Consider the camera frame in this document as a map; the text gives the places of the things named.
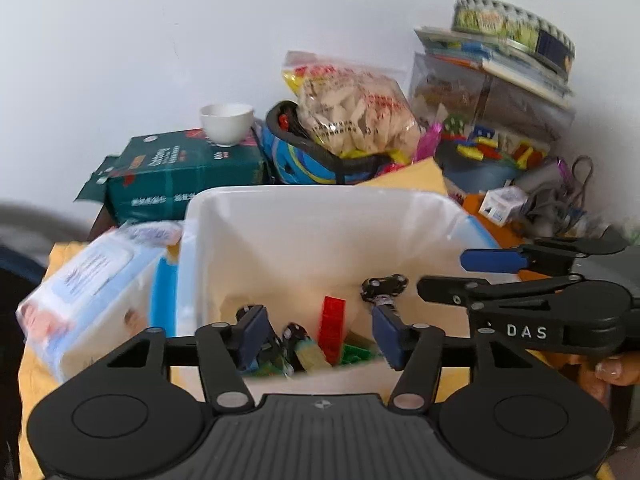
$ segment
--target fingernail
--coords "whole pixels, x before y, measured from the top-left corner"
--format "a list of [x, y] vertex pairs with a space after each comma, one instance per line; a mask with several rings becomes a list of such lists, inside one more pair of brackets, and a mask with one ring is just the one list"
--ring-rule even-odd
[[622, 375], [622, 361], [619, 357], [610, 357], [596, 365], [596, 377], [604, 381], [617, 379]]

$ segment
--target white ceramic cup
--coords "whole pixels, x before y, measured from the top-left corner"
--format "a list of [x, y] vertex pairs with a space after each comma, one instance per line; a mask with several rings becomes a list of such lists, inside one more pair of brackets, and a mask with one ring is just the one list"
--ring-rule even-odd
[[254, 108], [243, 104], [215, 104], [200, 109], [200, 122], [207, 137], [219, 146], [242, 142], [254, 125]]

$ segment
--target white wall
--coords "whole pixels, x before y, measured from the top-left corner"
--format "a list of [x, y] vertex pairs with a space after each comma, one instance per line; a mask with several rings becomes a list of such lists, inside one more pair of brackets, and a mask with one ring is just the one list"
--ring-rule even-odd
[[[72, 200], [129, 137], [197, 126], [209, 102], [264, 114], [287, 49], [408, 69], [412, 28], [447, 27], [454, 1], [0, 0], [0, 201], [89, 221]], [[575, 41], [566, 152], [596, 159], [591, 206], [637, 214], [640, 0], [506, 1]]]

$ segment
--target red lego brick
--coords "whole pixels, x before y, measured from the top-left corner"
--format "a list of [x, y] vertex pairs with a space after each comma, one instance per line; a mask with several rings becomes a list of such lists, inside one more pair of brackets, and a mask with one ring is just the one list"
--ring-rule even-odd
[[342, 329], [346, 301], [325, 296], [322, 302], [318, 346], [329, 364], [338, 364], [342, 349]]
[[493, 160], [500, 160], [502, 158], [502, 155], [491, 146], [476, 144], [476, 148], [480, 150], [486, 158], [492, 158]]

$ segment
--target small white box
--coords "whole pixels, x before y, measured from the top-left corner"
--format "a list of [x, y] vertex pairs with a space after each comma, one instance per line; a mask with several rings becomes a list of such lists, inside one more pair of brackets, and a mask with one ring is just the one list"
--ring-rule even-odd
[[486, 192], [480, 214], [502, 227], [511, 221], [527, 202], [527, 194], [516, 186], [501, 187]]

